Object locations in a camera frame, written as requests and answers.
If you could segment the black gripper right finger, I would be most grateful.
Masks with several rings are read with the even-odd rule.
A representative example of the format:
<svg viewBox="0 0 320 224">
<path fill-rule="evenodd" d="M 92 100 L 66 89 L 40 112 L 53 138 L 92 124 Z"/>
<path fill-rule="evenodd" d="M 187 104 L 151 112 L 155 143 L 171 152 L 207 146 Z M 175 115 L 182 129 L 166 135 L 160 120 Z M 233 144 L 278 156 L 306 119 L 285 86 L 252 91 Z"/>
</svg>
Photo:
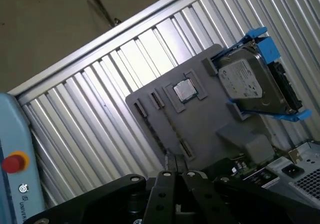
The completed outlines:
<svg viewBox="0 0 320 224">
<path fill-rule="evenodd" d="M 176 168 L 205 224 L 318 224 L 320 211 L 259 184 L 237 178 L 223 158 L 199 173 L 176 156 Z"/>
</svg>

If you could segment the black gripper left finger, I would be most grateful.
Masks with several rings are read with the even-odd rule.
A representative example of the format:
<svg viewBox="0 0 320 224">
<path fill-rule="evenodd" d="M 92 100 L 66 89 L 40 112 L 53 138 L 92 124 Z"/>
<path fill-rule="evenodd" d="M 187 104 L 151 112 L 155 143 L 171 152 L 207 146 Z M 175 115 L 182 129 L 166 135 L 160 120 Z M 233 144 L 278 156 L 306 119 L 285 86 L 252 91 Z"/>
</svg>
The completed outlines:
<svg viewBox="0 0 320 224">
<path fill-rule="evenodd" d="M 165 156 L 165 169 L 153 177 L 125 175 L 43 211 L 27 224 L 171 224 L 175 219 L 177 156 Z"/>
</svg>

